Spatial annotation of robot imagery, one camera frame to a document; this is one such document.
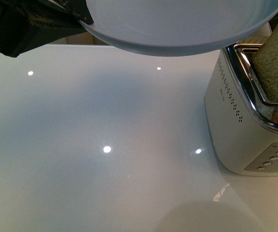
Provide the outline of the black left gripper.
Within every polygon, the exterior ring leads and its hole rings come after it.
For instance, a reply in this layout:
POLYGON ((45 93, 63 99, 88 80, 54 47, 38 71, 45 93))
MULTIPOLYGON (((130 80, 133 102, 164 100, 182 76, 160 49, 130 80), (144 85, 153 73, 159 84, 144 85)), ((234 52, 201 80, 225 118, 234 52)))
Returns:
POLYGON ((84 0, 0 0, 0 53, 20 54, 85 32, 93 19, 84 0))

